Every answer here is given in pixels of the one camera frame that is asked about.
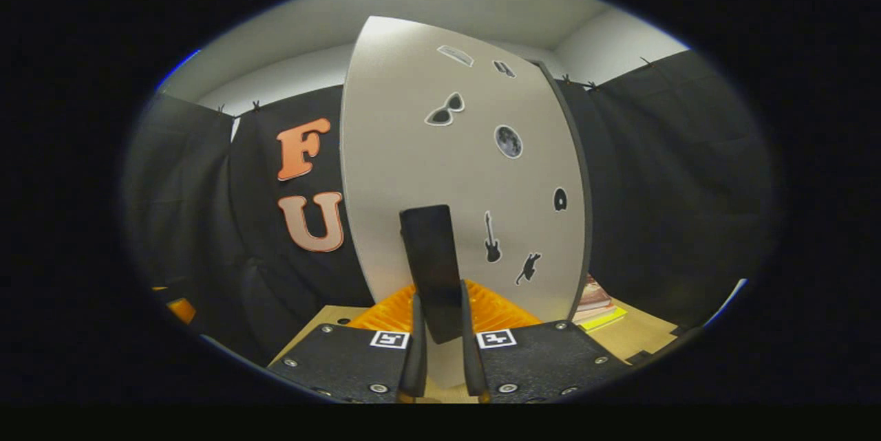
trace book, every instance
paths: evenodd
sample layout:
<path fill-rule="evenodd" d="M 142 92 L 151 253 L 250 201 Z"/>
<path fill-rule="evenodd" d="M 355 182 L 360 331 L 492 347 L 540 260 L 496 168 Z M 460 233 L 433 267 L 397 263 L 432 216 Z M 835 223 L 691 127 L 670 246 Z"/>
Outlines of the book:
<path fill-rule="evenodd" d="M 587 322 L 582 322 L 582 329 L 585 332 L 594 332 L 597 329 L 610 325 L 613 322 L 618 322 L 623 319 L 624 316 L 627 315 L 627 310 L 622 309 L 621 307 L 616 307 L 615 311 L 606 316 L 599 316 L 599 318 L 588 320 Z"/>
<path fill-rule="evenodd" d="M 617 306 L 614 303 L 610 302 L 610 303 L 608 303 L 607 306 L 604 306 L 604 307 L 597 307 L 595 309 L 588 309 L 588 310 L 579 310 L 579 312 L 576 312 L 575 315 L 572 316 L 572 322 L 574 322 L 575 324 L 581 324 L 582 322 L 585 322 L 585 321 L 588 321 L 591 319 L 600 318 L 601 316 L 606 316 L 606 315 L 613 313 L 616 308 L 617 308 Z"/>
<path fill-rule="evenodd" d="M 611 303 L 611 297 L 600 287 L 597 280 L 588 273 L 588 282 L 584 285 L 582 298 L 578 301 L 578 308 L 575 311 L 581 312 L 581 310 L 597 309 L 605 307 L 609 303 Z"/>

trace black fabric backdrop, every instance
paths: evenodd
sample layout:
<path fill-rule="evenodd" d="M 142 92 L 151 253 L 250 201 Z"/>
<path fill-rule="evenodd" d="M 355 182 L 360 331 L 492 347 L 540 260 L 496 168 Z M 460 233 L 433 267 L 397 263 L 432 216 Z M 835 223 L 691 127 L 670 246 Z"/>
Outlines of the black fabric backdrop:
<path fill-rule="evenodd" d="M 596 90 L 558 81 L 591 177 L 591 274 L 611 294 L 683 328 L 712 316 L 774 247 L 770 157 L 749 109 L 703 59 L 682 52 Z M 320 191 L 340 191 L 342 86 L 233 118 L 167 96 L 145 113 L 129 155 L 132 248 L 148 284 L 184 296 L 191 327 L 256 363 L 326 304 L 374 301 L 352 241 L 308 252 L 277 202 L 300 195 L 306 225 L 324 235 Z M 312 171 L 280 182 L 280 131 L 318 118 Z"/>
<path fill-rule="evenodd" d="M 775 248 L 779 190 L 754 109 L 692 50 L 597 89 L 558 85 L 591 177 L 591 274 L 639 309 L 702 325 Z"/>

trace table surface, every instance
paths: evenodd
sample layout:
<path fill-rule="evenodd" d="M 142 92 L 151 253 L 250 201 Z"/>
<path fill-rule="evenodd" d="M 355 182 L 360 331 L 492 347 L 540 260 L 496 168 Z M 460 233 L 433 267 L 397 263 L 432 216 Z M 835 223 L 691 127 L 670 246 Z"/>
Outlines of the table surface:
<path fill-rule="evenodd" d="M 642 310 L 621 302 L 616 298 L 613 298 L 613 302 L 626 310 L 627 315 L 617 322 L 595 329 L 588 334 L 599 344 L 603 345 L 608 352 L 625 361 L 625 363 L 630 364 L 627 362 L 627 359 L 643 350 L 654 354 L 671 343 L 671 341 L 676 340 L 676 336 L 670 334 L 671 331 L 676 329 L 677 326 L 675 324 L 642 312 Z M 273 363 L 281 359 L 284 354 L 290 351 L 291 348 L 318 325 L 324 323 L 341 324 L 339 322 L 340 319 L 355 319 L 356 316 L 362 315 L 366 310 L 362 307 L 325 306 L 324 309 L 321 309 L 321 312 L 318 312 L 317 316 L 309 321 L 302 331 L 290 340 L 290 343 L 283 350 L 278 352 L 273 359 Z M 469 396 L 465 385 L 452 388 L 438 388 L 431 381 L 431 378 L 428 378 L 425 383 L 425 397 L 416 399 L 416 403 L 478 403 L 478 397 Z"/>

